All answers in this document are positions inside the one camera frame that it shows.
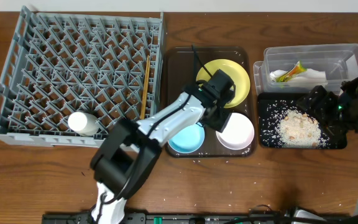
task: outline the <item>chopstick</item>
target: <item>chopstick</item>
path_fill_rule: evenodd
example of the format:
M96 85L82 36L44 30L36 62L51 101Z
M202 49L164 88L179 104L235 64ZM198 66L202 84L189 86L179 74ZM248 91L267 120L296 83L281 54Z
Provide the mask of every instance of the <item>chopstick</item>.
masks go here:
M150 56L147 56L146 73L144 75L143 94L142 94L142 109L140 111L141 119L144 119L146 115L147 89L149 88L149 73L150 73Z

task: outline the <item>yellow plate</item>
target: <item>yellow plate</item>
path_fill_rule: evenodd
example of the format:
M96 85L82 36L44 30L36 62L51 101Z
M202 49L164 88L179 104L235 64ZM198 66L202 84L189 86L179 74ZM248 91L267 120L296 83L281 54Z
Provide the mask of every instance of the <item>yellow plate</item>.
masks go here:
M236 92L232 101L224 105L225 108L231 108L239 105L245 100L249 93L250 81L249 76L246 70L236 62L227 59L217 59L210 61L205 64L206 69L214 75L215 72L220 69L230 76L236 85ZM196 80L206 80L210 79L208 73L204 68L201 68L197 74Z

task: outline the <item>dish rack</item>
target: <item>dish rack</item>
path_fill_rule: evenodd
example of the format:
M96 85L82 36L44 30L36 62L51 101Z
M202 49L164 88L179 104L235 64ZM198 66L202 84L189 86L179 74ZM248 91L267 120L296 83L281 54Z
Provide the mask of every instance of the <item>dish rack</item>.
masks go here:
M15 145L99 147L121 118L139 119L147 56L146 118L159 106L164 53L160 18L30 12L22 8L0 78L0 140ZM67 124L95 115L83 137Z

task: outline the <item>plastic container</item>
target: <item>plastic container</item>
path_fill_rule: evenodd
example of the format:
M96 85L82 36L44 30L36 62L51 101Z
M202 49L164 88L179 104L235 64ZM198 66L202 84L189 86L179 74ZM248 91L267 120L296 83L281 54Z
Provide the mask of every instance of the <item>plastic container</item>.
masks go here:
M0 140L7 144L99 147L124 116L138 119L146 58L146 117L159 107L164 49L160 18L30 12L23 7L0 77ZM83 137L70 114L95 115Z
M270 72L290 70L298 61L305 68L326 72L326 82L277 83L270 79ZM316 85L339 94L343 81L358 77L358 44L304 45L271 47L264 52L264 61L254 63L257 94L307 93Z

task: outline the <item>clear plastic container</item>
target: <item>clear plastic container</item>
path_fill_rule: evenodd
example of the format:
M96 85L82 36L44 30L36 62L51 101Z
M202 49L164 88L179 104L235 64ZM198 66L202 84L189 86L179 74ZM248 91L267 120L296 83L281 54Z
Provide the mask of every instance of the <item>clear plastic container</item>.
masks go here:
M326 72L326 82L278 83L270 72L290 70L298 61L305 68ZM343 81L358 77L358 44L304 45L271 47L264 52L264 61L254 63L257 94L262 92L307 93L316 85L339 94Z

